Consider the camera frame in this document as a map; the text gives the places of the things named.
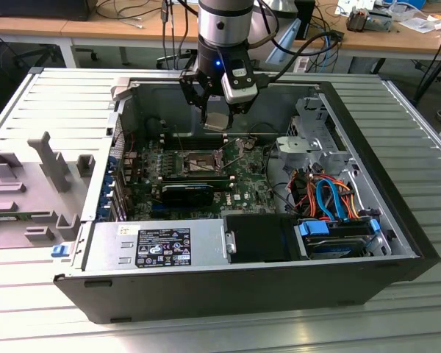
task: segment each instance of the blue latch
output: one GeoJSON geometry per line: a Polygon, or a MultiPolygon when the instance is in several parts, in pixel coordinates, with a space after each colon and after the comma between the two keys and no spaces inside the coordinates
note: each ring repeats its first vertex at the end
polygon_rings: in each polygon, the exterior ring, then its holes
{"type": "Polygon", "coordinates": [[[299,232],[302,236],[330,234],[325,221],[305,221],[299,226],[299,232]]]}
{"type": "Polygon", "coordinates": [[[69,247],[66,245],[54,245],[52,246],[52,257],[66,257],[70,255],[69,247]]]}
{"type": "Polygon", "coordinates": [[[377,221],[377,219],[371,219],[370,220],[370,226],[373,228],[374,233],[377,233],[381,230],[381,225],[377,221]]]}

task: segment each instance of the metal bracket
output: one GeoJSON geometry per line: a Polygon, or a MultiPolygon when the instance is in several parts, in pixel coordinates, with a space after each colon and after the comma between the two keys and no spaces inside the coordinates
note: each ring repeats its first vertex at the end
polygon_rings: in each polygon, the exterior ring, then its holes
{"type": "Polygon", "coordinates": [[[111,97],[113,101],[124,99],[131,95],[131,87],[129,86],[131,79],[129,77],[117,77],[111,85],[111,97]]]}

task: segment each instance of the warning label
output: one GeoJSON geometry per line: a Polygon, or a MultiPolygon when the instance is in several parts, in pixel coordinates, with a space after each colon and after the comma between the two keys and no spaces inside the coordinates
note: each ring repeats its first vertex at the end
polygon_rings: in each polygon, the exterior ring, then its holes
{"type": "Polygon", "coordinates": [[[137,267],[191,265],[190,228],[139,230],[137,267]]]}

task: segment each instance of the aluminum extrusion table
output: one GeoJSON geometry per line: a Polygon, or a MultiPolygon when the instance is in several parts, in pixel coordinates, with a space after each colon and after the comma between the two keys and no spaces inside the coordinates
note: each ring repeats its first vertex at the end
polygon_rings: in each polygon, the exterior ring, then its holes
{"type": "MultiPolygon", "coordinates": [[[[157,78],[138,70],[29,74],[0,115],[0,151],[38,161],[26,140],[46,129],[66,160],[97,153],[114,109],[113,79],[142,72],[157,78]]],[[[438,134],[391,82],[313,77],[332,82],[441,256],[438,134]]],[[[294,76],[302,78],[311,75],[294,76]]],[[[69,262],[50,253],[0,250],[0,352],[441,352],[441,262],[364,306],[97,325],[54,287],[53,275],[69,262]]]]}

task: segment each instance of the connector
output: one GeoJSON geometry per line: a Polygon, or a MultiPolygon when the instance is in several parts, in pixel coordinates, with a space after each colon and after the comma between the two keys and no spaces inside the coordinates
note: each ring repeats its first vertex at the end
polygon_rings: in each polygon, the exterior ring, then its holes
{"type": "Polygon", "coordinates": [[[343,42],[343,37],[345,37],[345,33],[332,29],[330,32],[335,34],[338,37],[338,43],[343,42]]]}

